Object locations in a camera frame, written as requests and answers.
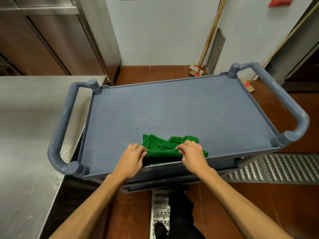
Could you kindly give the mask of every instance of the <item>person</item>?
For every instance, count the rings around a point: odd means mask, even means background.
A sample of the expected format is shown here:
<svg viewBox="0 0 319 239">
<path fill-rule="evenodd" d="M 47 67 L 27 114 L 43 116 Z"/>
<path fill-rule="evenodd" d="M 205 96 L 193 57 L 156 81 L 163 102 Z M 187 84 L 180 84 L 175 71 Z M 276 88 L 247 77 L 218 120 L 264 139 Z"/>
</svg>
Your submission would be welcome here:
<svg viewBox="0 0 319 239">
<path fill-rule="evenodd" d="M 202 147 L 187 140 L 176 147 L 183 155 L 182 163 L 191 173 L 197 175 L 217 197 L 241 234 L 246 239 L 291 239 L 277 223 L 270 219 L 248 199 L 233 189 L 206 162 Z M 113 173 L 107 175 L 99 188 L 51 235 L 50 239 L 86 239 L 89 238 L 94 225 L 104 208 L 122 184 L 133 178 L 142 168 L 142 160 L 147 151 L 143 146 L 130 144 L 120 158 Z M 169 196 L 171 206 L 170 231 L 157 223 L 157 239 L 205 238 L 193 225 L 193 203 L 179 187 Z"/>
</svg>

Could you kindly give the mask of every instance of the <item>gray plastic cart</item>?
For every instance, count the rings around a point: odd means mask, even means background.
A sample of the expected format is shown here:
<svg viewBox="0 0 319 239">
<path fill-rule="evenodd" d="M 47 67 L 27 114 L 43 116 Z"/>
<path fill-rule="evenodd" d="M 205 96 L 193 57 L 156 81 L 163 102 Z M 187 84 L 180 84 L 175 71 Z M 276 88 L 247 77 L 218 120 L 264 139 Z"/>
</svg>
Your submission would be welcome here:
<svg viewBox="0 0 319 239">
<path fill-rule="evenodd" d="M 294 115 L 298 123 L 294 131 L 277 132 L 237 77 L 246 68 L 252 68 Z M 60 150 L 80 87 L 92 89 L 93 94 L 78 160 L 67 164 Z M 62 174 L 105 178 L 128 144 L 142 143 L 144 133 L 163 139 L 191 135 L 209 153 L 209 165 L 225 173 L 297 141 L 308 125 L 305 111 L 256 62 L 234 63 L 217 76 L 134 85 L 101 87 L 89 80 L 71 85 L 48 157 Z M 133 191 L 196 180 L 181 161 L 175 161 L 143 167 L 124 187 Z"/>
</svg>

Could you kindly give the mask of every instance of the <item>floor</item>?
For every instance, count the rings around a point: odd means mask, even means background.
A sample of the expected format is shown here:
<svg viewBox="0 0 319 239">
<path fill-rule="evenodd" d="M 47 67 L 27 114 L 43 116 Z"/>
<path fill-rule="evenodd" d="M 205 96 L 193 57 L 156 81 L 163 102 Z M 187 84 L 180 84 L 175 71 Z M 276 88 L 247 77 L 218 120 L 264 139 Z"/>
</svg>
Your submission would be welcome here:
<svg viewBox="0 0 319 239">
<path fill-rule="evenodd" d="M 115 85 L 189 77 L 189 66 L 123 66 Z M 260 80 L 251 82 L 252 93 L 279 132 L 294 129 L 294 117 Z M 309 114 L 310 125 L 303 138 L 282 149 L 285 153 L 319 153 L 319 93 L 291 94 Z M 264 211 L 295 238 L 318 238 L 319 185 L 231 183 L 234 189 Z M 204 183 L 188 186 L 194 203 L 196 227 L 210 238 L 243 238 L 226 211 Z M 149 238 L 151 191 L 118 192 L 110 208 L 105 239 Z"/>
</svg>

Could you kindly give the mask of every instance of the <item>green cloth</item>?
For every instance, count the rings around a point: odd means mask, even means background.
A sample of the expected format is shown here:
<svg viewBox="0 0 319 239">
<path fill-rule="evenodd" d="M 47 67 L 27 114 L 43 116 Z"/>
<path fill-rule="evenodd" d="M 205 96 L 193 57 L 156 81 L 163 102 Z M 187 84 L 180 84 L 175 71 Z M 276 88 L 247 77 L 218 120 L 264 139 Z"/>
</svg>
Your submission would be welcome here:
<svg viewBox="0 0 319 239">
<path fill-rule="evenodd" d="M 143 134 L 142 146 L 147 148 L 147 155 L 143 159 L 143 164 L 181 161 L 183 156 L 175 148 L 186 140 L 199 142 L 199 139 L 193 136 L 171 137 L 169 140 L 164 140 L 152 134 L 149 136 Z M 208 152 L 203 150 L 203 153 L 207 158 Z"/>
</svg>

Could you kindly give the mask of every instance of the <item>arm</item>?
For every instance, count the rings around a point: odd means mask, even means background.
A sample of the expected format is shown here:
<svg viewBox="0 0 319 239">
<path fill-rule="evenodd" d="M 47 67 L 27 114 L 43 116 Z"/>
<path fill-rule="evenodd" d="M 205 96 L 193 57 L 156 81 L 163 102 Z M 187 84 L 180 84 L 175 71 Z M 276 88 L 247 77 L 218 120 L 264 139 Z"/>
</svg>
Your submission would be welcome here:
<svg viewBox="0 0 319 239">
<path fill-rule="evenodd" d="M 209 167 L 199 144 L 186 141 L 176 149 L 183 155 L 185 167 L 210 188 L 246 239 L 292 239 L 277 223 Z"/>
<path fill-rule="evenodd" d="M 80 205 L 70 217 L 52 234 L 50 239 L 86 239 L 112 199 L 114 193 L 128 179 L 133 178 L 142 167 L 146 152 L 137 143 L 130 144 L 120 158 L 113 173 L 109 174 L 99 188 Z"/>
</svg>

